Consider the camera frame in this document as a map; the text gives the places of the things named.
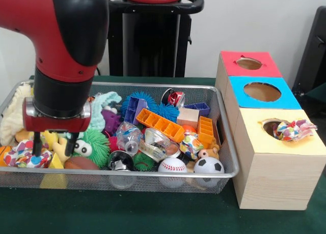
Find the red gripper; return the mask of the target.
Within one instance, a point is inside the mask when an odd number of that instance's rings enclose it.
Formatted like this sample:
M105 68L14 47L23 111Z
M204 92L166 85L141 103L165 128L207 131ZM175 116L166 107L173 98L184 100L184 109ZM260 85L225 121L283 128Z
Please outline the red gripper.
M39 157L42 150L40 132L43 131L64 131L84 132L91 121L91 104L86 101L81 113L73 118L56 118L41 114L33 104L32 97L26 97L22 105L23 126L29 132L34 132L32 155ZM79 133L71 133L67 140L65 156L73 154Z

